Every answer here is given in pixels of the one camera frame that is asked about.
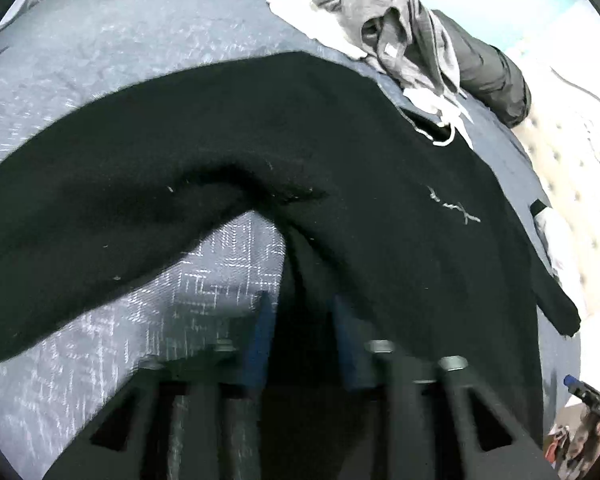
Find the gray towel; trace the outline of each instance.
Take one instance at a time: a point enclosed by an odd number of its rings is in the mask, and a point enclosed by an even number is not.
[[[314,0],[338,13],[349,39],[373,67],[404,88],[427,88],[452,97],[460,70],[449,34],[420,0]]]

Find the white headboard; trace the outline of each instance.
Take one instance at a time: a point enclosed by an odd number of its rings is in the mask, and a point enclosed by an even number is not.
[[[542,186],[573,232],[589,315],[600,312],[600,103],[547,64],[520,57],[532,93],[514,128]]]

